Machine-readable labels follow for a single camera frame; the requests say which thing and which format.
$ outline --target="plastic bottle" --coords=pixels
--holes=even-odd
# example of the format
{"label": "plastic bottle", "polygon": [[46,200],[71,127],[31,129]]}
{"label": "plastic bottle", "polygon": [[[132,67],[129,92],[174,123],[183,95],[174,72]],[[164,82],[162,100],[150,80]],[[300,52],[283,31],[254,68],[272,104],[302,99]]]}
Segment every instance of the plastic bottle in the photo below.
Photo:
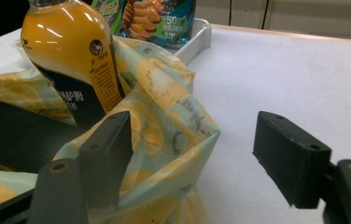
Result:
{"label": "plastic bottle", "polygon": [[124,97],[110,27],[78,0],[29,0],[23,48],[62,96],[79,127],[90,128]]}

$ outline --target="white table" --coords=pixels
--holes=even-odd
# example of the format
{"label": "white table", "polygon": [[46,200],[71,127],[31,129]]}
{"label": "white table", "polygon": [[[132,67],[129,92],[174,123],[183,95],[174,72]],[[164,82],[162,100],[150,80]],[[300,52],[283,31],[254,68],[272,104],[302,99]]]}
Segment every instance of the white table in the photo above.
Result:
{"label": "white table", "polygon": [[[0,37],[0,74],[26,69]],[[351,159],[351,40],[214,25],[212,46],[189,64],[194,95],[222,133],[198,182],[209,224],[323,223],[318,209],[288,206],[252,155],[257,115],[282,115]]]}

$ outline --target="yellow plastic bag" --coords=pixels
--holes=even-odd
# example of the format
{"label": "yellow plastic bag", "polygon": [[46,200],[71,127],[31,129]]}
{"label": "yellow plastic bag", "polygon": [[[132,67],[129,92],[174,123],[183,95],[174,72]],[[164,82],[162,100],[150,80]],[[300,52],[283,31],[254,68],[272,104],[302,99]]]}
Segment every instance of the yellow plastic bag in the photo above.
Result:
{"label": "yellow plastic bag", "polygon": [[[91,222],[205,223],[195,184],[220,130],[192,96],[195,72],[154,44],[115,37],[115,48],[127,95],[106,116],[130,112],[133,156],[119,207],[93,214]],[[73,123],[61,98],[36,70],[0,78],[0,101]],[[54,160],[76,158],[102,121],[60,148]],[[7,192],[0,202],[33,188],[35,180],[35,174],[0,172],[0,193]]]}

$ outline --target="logo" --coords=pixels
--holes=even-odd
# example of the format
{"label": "logo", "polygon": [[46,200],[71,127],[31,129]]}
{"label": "logo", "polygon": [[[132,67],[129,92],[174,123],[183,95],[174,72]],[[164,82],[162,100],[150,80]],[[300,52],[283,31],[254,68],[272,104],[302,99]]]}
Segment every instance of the logo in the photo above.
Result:
{"label": "logo", "polygon": [[103,43],[100,40],[95,39],[91,42],[89,48],[92,55],[98,56],[103,52]]}

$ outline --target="white countertop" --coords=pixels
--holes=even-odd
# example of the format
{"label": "white countertop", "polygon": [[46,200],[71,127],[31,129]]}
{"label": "white countertop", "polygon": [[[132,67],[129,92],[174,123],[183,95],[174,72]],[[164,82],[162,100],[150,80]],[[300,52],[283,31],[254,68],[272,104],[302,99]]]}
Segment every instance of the white countertop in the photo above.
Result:
{"label": "white countertop", "polygon": [[[27,64],[0,37],[0,74]],[[289,207],[252,155],[258,112],[282,115],[351,159],[351,40],[213,26],[211,48],[190,63],[194,95],[221,130],[198,182],[209,224],[323,223],[318,209]]]}

